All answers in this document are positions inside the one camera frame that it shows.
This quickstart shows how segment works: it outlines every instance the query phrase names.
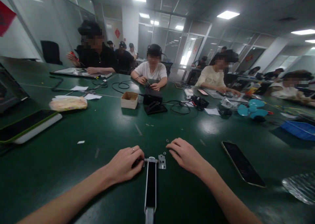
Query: plastic bag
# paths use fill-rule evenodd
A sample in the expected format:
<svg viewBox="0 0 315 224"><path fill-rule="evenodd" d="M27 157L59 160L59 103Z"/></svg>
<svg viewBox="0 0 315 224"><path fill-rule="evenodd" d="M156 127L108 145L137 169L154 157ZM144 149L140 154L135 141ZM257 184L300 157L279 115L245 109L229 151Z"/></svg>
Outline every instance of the plastic bag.
<svg viewBox="0 0 315 224"><path fill-rule="evenodd" d="M55 111L69 111L75 109L86 109L88 102L84 97L75 96L56 96L49 103L49 107Z"/></svg>

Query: white t-shirt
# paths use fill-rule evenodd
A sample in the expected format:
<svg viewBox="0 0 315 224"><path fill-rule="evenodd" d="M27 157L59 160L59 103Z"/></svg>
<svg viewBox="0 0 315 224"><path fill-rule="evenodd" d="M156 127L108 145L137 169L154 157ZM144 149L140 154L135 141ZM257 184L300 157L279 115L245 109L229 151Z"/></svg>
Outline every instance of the white t-shirt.
<svg viewBox="0 0 315 224"><path fill-rule="evenodd" d="M269 87L274 87L274 86L283 88L283 90L281 91L276 91L276 92L271 93L271 96L274 96L277 98L288 98L288 97L296 96L298 92L298 90L294 87L285 87L283 85L283 82L273 83Z"/></svg>
<svg viewBox="0 0 315 224"><path fill-rule="evenodd" d="M127 52L129 52L132 56L135 56L135 55L137 55L137 51L136 51L136 49L134 48L134 51L132 52L132 51L130 51L130 48L127 50Z"/></svg>
<svg viewBox="0 0 315 224"><path fill-rule="evenodd" d="M161 80L162 78L167 77L166 67L162 63L158 63L153 74L150 72L150 64L148 61L141 63L137 68L135 68L135 71L139 76L145 76L148 79Z"/></svg>
<svg viewBox="0 0 315 224"><path fill-rule="evenodd" d="M223 72L215 72L212 66L206 66L202 71L201 75L195 86L201 86L202 83L207 83L216 87L225 87Z"/></svg>

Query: green table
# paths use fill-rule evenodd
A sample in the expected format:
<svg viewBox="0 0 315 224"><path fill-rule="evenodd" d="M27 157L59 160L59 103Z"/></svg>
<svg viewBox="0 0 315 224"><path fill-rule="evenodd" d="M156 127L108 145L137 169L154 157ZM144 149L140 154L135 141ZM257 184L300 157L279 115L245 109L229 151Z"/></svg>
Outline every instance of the green table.
<svg viewBox="0 0 315 224"><path fill-rule="evenodd" d="M50 89L56 81L49 78L48 72L62 66L8 58L0 58L0 62L31 96L30 100L2 115L1 126L38 109L48 108L51 98L67 93ZM90 79L62 78L64 82L60 88L95 87ZM172 141L177 137L194 145L263 223L314 221L315 207L298 201L281 185L285 177L315 169L313 147L305 146L306 142L283 132L278 126L265 128L239 115L224 120L193 108L190 114L179 115L169 110L171 105L166 105L167 113L147 116L140 103L141 96L136 110L121 108L121 93L114 91L111 84L129 79L130 76L113 75L108 79L108 88L96 91L103 95L101 99L88 101L86 110L64 113L62 120L0 158L3 223L17 222L107 164L119 149L136 145L146 157L157 158L167 152L167 169L157 172L155 223L226 223L208 188L182 169L165 148L167 139ZM132 83L129 90L144 92L142 86ZM164 101L184 100L183 90L171 82L161 91ZM219 103L210 96L206 99L213 107ZM278 99L267 102L296 106ZM279 115L280 111L274 107L265 107ZM243 182L220 146L221 141L236 143L268 188ZM142 170L133 180L111 187L94 198L73 223L144 223L145 182L146 170Z"/></svg>

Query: cardboard box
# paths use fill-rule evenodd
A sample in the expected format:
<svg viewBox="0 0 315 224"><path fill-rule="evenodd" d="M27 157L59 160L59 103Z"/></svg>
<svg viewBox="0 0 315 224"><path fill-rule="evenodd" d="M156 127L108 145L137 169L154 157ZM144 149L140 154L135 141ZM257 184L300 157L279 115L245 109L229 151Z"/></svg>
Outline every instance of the cardboard box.
<svg viewBox="0 0 315 224"><path fill-rule="evenodd" d="M125 92L121 97L121 107L136 109L138 105L138 94L134 92Z"/></svg>

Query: air vent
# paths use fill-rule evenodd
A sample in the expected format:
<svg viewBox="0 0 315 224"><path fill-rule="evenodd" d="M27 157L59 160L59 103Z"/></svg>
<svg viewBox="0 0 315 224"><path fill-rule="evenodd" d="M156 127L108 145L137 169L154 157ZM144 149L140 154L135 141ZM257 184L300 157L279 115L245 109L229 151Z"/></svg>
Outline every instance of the air vent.
<svg viewBox="0 0 315 224"><path fill-rule="evenodd" d="M297 20L297 18L294 18L294 17L286 17L286 18L282 18L282 19L280 19L280 20L278 20L278 21L280 21L280 22L291 22L291 21L295 21L295 20Z"/></svg>

